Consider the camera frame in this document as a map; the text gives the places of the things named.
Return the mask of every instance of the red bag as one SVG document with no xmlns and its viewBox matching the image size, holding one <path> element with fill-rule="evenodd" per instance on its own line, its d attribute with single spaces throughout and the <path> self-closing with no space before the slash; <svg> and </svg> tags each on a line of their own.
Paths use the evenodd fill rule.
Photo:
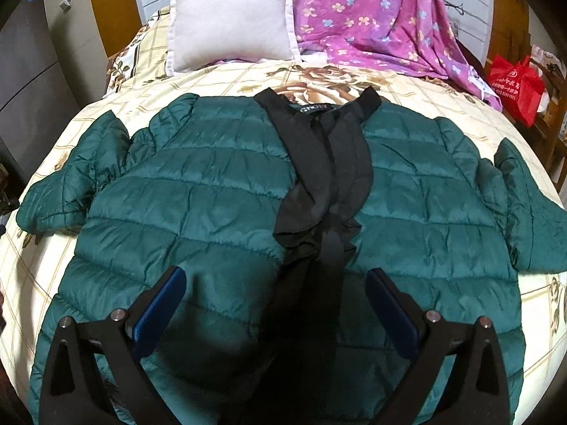
<svg viewBox="0 0 567 425">
<path fill-rule="evenodd" d="M 496 56 L 488 84 L 500 96 L 502 105 L 513 118 L 528 127 L 534 124 L 545 83 L 529 67 L 529 56 L 515 66 Z"/>
</svg>

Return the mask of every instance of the black fabric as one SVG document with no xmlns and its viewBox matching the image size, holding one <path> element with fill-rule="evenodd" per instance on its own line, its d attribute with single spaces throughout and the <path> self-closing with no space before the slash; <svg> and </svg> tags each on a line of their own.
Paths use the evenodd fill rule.
<svg viewBox="0 0 567 425">
<path fill-rule="evenodd" d="M 288 425 L 309 416 L 296 388 L 302 363 L 309 363 L 308 353 L 317 353 L 319 359 L 335 356 L 343 268 L 355 254 L 350 241 L 361 228 L 353 216 L 372 187 L 370 150 L 361 124 L 382 100 L 368 88 L 342 107 L 321 104 L 305 113 L 271 89 L 254 98 L 278 131 L 297 180 L 280 205 L 274 228 L 286 255 L 262 323 L 265 350 L 258 359 L 264 361 L 256 375 L 242 377 L 254 394 L 248 404 L 227 412 L 219 424 Z M 258 368 L 258 360 L 251 366 L 251 371 Z M 323 392 L 330 384 L 323 373 L 309 381 Z"/>
</svg>

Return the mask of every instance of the cream plaid bedsheet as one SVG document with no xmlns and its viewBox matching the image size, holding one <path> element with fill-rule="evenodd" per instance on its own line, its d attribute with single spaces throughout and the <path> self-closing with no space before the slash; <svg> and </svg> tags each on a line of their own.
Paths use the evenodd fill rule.
<svg viewBox="0 0 567 425">
<path fill-rule="evenodd" d="M 163 60 L 163 53 L 157 58 Z M 83 109 L 64 130 L 30 184 L 58 170 L 80 135 L 107 110 L 112 110 L 131 134 L 147 126 L 158 110 L 185 92 L 202 96 L 251 96 L 272 87 L 298 103 L 345 103 L 372 85 L 391 102 L 429 118 L 451 119 L 472 139 L 483 157 L 492 159 L 500 141 L 508 137 L 526 159 L 542 192 L 557 204 L 561 203 L 533 151 L 506 118 L 479 100 L 457 94 L 443 84 L 427 83 L 394 72 L 288 62 L 224 64 L 170 79 L 158 78 L 160 66 L 154 63 L 150 67 L 152 70 L 145 76 L 135 75 L 122 83 L 119 92 Z M 6 297 L 4 316 L 7 321 L 0 337 L 0 359 L 24 401 L 38 332 L 73 256 L 75 240 L 71 232 L 31 236 L 18 228 L 14 215 L 0 240 L 0 289 Z M 565 354 L 567 275 L 521 276 L 520 289 L 527 349 L 516 424 L 522 423 L 538 403 Z"/>
</svg>

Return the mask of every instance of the wooden furniture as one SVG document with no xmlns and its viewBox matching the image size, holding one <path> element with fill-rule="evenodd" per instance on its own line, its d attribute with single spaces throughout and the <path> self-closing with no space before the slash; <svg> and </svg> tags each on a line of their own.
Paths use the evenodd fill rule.
<svg viewBox="0 0 567 425">
<path fill-rule="evenodd" d="M 524 52 L 531 52 L 528 3 L 526 0 L 494 0 L 486 72 L 496 55 L 515 64 L 525 58 Z"/>
<path fill-rule="evenodd" d="M 120 51 L 142 26 L 136 0 L 91 0 L 107 56 Z"/>
<path fill-rule="evenodd" d="M 563 158 L 566 159 L 557 182 L 554 182 L 555 189 L 559 193 L 567 177 L 567 146 L 559 137 L 565 113 L 567 113 L 567 81 L 561 76 L 558 69 L 551 71 L 534 59 L 531 62 L 537 65 L 544 74 L 545 86 L 550 99 L 549 105 L 545 112 L 536 115 L 534 126 L 527 128 L 517 123 L 516 127 L 529 146 L 534 149 L 549 177 L 553 177 Z"/>
</svg>

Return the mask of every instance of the quilted jacket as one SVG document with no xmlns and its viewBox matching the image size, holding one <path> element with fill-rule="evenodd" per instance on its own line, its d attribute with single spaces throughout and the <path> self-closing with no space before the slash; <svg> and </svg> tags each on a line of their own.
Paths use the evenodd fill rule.
<svg viewBox="0 0 567 425">
<path fill-rule="evenodd" d="M 567 269 L 567 214 L 541 194 L 507 140 L 493 165 L 450 120 L 391 103 L 363 132 L 374 179 L 355 216 L 362 229 L 344 270 L 335 357 L 321 366 L 316 353 L 305 355 L 298 388 L 310 423 L 368 422 L 404 375 L 407 362 L 365 297 L 365 272 L 378 266 L 423 309 L 494 321 L 513 415 L 525 350 L 518 272 Z M 181 423 L 215 424 L 257 343 L 285 253 L 274 223 L 294 179 L 253 98 L 185 94 L 132 137 L 112 112 L 99 117 L 62 169 L 29 189 L 16 217 L 30 233 L 80 227 L 36 347 L 34 418 L 58 320 L 106 318 L 179 265 L 185 298 L 142 365 Z M 104 359 L 99 366 L 110 379 Z M 434 411 L 449 371 L 447 363 L 419 421 Z M 310 388 L 322 372 L 330 379 L 324 391 Z"/>
</svg>

